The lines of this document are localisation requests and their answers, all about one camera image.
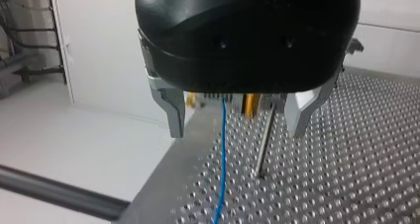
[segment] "metal rod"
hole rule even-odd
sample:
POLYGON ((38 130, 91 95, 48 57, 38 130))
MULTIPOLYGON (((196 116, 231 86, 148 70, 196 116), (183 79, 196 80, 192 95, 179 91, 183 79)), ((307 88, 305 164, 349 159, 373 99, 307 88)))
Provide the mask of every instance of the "metal rod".
POLYGON ((120 218, 130 202, 0 166, 0 188, 104 220, 120 218))
MULTIPOLYGON (((53 6, 53 0, 49 0, 50 3, 50 7, 52 8, 51 10, 51 15, 52 15, 52 27, 54 29, 55 32, 55 41, 56 41, 56 48, 58 51, 58 57, 59 57, 59 66, 64 66, 64 61, 62 58, 62 51, 61 51, 61 43, 59 42, 59 36, 58 36, 58 27, 56 25, 56 17, 55 17, 55 13, 54 13, 54 6, 53 6)), ((65 74, 65 70, 62 70, 62 79, 64 80, 64 83, 67 84, 67 76, 65 74)))
POLYGON ((50 29, 50 28, 46 28, 46 29, 41 29, 41 28, 37 28, 37 29, 15 29, 15 28, 7 28, 7 30, 9 31, 13 31, 13 32, 19 32, 19 33, 30 33, 30 32, 55 32, 55 29, 50 29))
POLYGON ((271 126, 274 121, 275 115, 275 104, 271 104, 271 110, 269 111, 267 121, 265 122, 265 128, 262 135, 262 144, 260 146, 259 158, 257 159, 257 165, 255 169, 256 177, 263 177, 263 161, 265 159, 266 149, 268 147, 269 134, 271 134, 271 126))

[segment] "metal pipe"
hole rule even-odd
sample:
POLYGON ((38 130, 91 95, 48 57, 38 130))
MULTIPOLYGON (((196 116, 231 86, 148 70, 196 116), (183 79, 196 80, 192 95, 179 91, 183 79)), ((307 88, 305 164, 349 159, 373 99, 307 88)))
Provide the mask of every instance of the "metal pipe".
POLYGON ((104 220, 118 220, 130 202, 0 166, 0 188, 104 220))
POLYGON ((274 121, 275 115, 275 104, 271 104, 271 110, 269 111, 267 121, 265 122, 265 128, 262 135, 262 144, 260 146, 259 158, 257 159, 257 165, 255 169, 256 177, 263 177, 263 161, 265 159, 266 149, 268 147, 269 134, 271 134, 271 126, 274 121))

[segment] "robot end effector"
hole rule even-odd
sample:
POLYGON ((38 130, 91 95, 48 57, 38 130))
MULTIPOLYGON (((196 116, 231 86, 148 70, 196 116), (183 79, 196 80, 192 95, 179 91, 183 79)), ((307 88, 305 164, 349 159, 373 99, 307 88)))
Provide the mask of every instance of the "robot end effector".
POLYGON ((352 40, 360 0, 268 1, 136 0, 152 95, 173 137, 183 135, 183 91, 287 93, 288 130, 300 137, 345 54, 363 49, 352 40))

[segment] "white cabinet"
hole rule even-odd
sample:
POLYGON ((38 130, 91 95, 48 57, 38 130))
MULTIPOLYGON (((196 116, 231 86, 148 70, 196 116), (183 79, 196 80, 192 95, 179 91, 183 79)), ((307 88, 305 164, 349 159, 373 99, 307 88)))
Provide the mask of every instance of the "white cabinet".
POLYGON ((166 125, 145 73, 135 0, 55 0, 74 103, 166 125))

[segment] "perforated metal table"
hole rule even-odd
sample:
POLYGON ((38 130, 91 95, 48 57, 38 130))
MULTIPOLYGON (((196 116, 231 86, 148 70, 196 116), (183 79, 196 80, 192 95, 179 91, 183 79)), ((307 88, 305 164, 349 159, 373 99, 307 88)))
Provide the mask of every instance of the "perforated metal table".
MULTIPOLYGON (((254 179, 267 112, 228 115, 223 223, 418 223, 420 86, 345 72, 303 139, 282 114, 254 179)), ((118 223, 210 223, 221 112, 196 112, 118 223)))

